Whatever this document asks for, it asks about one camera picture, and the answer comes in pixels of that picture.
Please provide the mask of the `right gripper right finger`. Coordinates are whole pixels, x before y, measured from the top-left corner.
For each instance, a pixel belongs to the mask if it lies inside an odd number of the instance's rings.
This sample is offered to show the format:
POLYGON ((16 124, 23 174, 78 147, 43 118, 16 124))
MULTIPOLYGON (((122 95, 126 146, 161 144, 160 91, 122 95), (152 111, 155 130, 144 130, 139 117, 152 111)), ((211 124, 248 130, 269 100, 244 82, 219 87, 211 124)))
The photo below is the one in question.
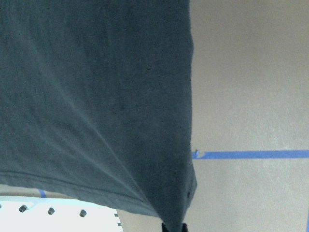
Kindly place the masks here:
POLYGON ((188 232, 188 227, 187 227, 186 223, 183 223, 183 225, 182 225, 182 232, 188 232))

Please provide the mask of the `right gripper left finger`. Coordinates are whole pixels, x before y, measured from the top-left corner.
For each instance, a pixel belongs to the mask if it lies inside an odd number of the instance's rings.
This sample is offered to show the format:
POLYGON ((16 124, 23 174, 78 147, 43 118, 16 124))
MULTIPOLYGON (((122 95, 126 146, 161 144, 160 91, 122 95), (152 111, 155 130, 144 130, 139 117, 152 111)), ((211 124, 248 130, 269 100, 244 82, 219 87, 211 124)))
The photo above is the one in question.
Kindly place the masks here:
POLYGON ((161 224, 161 227, 162 227, 162 232, 169 232, 163 223, 161 224))

